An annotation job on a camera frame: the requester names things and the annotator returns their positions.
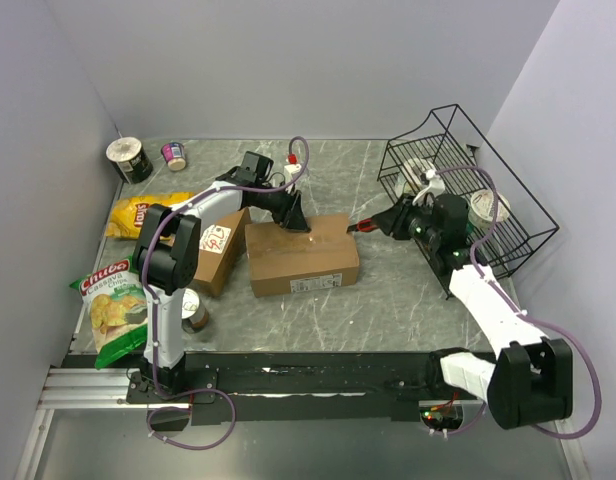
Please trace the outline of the red black box cutter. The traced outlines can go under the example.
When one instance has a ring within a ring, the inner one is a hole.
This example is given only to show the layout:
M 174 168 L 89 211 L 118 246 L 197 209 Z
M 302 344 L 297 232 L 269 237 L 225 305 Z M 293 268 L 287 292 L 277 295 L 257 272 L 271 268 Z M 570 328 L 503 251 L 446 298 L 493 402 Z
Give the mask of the red black box cutter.
M 351 224 L 347 228 L 348 233 L 370 233 L 377 229 L 376 224 L 371 218 L 363 219 L 355 224 Z

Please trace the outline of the plain taped cardboard box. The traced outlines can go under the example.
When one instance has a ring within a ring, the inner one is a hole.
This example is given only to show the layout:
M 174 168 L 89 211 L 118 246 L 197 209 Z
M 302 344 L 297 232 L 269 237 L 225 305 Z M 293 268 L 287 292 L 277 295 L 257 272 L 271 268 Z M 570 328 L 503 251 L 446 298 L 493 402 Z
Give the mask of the plain taped cardboard box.
M 345 213 L 308 219 L 311 231 L 292 233 L 273 222 L 249 224 L 245 242 L 255 297 L 269 297 L 352 286 L 360 258 L 347 231 Z

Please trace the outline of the labelled cardboard express box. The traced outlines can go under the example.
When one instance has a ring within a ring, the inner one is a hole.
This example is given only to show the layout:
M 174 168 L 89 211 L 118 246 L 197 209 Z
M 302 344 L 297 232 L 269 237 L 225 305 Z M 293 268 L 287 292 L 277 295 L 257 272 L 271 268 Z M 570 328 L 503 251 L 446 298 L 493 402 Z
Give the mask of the labelled cardboard express box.
M 193 284 L 210 297 L 222 294 L 238 257 L 246 249 L 245 227 L 250 223 L 250 211 L 244 208 L 223 217 L 202 233 Z

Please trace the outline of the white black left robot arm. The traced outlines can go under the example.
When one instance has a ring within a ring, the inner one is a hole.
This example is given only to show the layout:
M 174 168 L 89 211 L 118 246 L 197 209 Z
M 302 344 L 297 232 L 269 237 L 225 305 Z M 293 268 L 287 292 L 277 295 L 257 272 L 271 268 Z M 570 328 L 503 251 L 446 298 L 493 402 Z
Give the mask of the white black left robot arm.
M 135 244 L 132 265 L 140 275 L 147 301 L 147 342 L 142 374 L 162 401 L 179 399 L 186 389 L 185 349 L 181 330 L 185 289 L 198 268 L 202 234 L 223 217 L 255 207 L 271 213 L 282 229 L 310 231 L 295 183 L 303 163 L 278 187 L 269 182 L 273 161 L 248 152 L 242 163 L 215 179 L 210 187 L 172 207 L 151 205 Z

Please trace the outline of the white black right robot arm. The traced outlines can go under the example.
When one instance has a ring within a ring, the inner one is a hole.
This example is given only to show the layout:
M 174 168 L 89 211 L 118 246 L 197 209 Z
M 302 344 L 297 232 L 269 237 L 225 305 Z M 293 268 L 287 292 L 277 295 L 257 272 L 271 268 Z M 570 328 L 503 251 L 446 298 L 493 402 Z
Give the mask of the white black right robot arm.
M 373 215 L 373 229 L 395 240 L 413 240 L 429 266 L 485 334 L 494 360 L 459 347 L 430 354 L 425 386 L 444 399 L 463 390 L 484 401 L 504 429 L 569 417 L 573 409 L 573 354 L 561 339 L 550 339 L 514 311 L 498 293 L 489 266 L 472 253 L 469 205 L 457 195 L 427 194 L 421 203 L 403 195 Z

